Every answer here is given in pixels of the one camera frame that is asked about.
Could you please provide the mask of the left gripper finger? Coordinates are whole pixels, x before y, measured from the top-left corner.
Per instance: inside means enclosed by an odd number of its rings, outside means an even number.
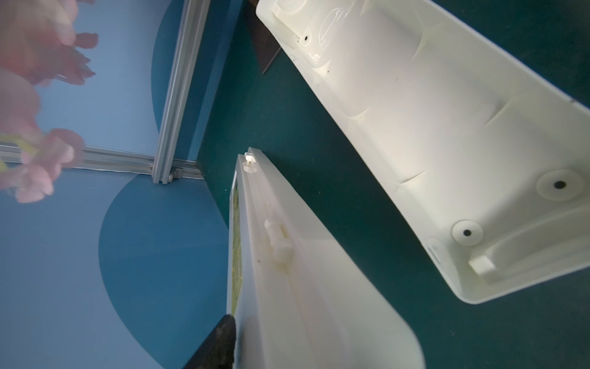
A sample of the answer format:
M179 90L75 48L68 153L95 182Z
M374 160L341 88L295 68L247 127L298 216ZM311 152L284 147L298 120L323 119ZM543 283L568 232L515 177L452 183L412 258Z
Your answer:
M183 369L232 369L236 342L235 318L224 315Z

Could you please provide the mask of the dispenser lid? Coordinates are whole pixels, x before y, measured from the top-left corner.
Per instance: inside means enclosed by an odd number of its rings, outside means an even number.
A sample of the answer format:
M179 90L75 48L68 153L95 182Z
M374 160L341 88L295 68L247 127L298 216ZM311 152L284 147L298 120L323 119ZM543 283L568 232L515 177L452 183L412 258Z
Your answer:
M238 156L229 230L235 367L425 367L411 327L261 150Z

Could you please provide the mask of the dispenser base tray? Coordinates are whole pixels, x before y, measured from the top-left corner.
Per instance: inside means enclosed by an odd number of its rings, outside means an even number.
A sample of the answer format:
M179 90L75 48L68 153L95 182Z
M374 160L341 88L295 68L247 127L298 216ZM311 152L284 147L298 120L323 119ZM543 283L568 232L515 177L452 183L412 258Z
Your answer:
M589 110L432 1L260 1L462 301L589 266Z

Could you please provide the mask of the pink cherry blossom tree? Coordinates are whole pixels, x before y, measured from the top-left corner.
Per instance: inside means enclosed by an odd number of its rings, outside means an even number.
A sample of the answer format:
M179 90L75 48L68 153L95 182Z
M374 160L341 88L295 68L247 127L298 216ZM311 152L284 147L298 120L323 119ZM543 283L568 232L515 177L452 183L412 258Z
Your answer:
M21 204L54 193L63 169L83 160L85 142L68 129L43 132L37 86L63 81L84 85L94 76L84 49L98 45L95 33L78 33L77 1L1 3L1 140L20 150L20 163L1 163L1 189Z

